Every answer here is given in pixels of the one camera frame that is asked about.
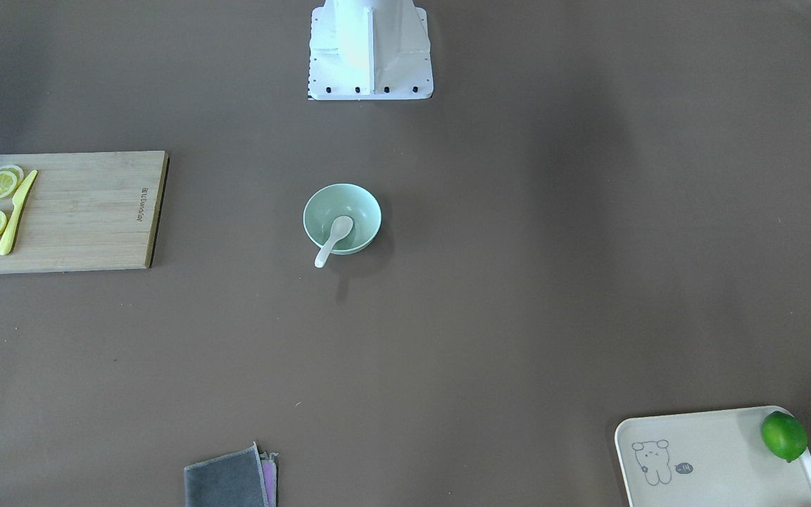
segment ceramic spoon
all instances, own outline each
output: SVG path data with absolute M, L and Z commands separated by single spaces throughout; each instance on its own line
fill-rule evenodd
M 325 266 L 327 262 L 327 257 L 331 254 L 331 250 L 334 249 L 334 245 L 337 244 L 342 238 L 347 237 L 352 231 L 352 219 L 348 216 L 337 216 L 334 219 L 334 222 L 331 224 L 331 237 L 327 238 L 327 242 L 325 245 L 321 247 L 321 250 L 318 251 L 318 257 L 315 257 L 315 267 L 322 268 Z

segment cutting board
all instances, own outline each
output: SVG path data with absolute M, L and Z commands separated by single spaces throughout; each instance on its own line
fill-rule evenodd
M 0 155 L 38 170 L 0 273 L 148 268 L 168 166 L 164 151 Z M 0 199 L 11 217 L 11 198 Z

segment towel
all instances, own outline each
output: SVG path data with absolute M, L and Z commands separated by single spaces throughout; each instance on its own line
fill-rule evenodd
M 276 507 L 276 457 L 260 455 L 252 442 L 248 449 L 187 466 L 187 507 Z

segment white tray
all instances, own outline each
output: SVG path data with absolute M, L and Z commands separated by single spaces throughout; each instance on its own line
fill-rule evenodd
M 788 463 L 762 442 L 784 408 L 629 418 L 615 430 L 631 507 L 811 507 L 809 450 Z

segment yellow knife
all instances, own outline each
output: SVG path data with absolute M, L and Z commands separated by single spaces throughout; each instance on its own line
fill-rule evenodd
M 20 213 L 23 212 L 23 202 L 27 199 L 27 192 L 30 191 L 30 187 L 33 184 L 33 180 L 36 180 L 36 170 L 31 170 L 30 174 L 27 175 L 23 183 L 20 183 L 20 186 L 14 190 L 14 196 L 12 198 L 12 204 L 14 205 L 14 211 L 12 211 L 11 217 L 8 219 L 8 225 L 6 225 L 6 231 L 2 233 L 2 239 L 0 239 L 0 256 L 7 256 L 12 251 L 14 247 L 14 237 L 17 235 L 17 225 L 20 222 Z

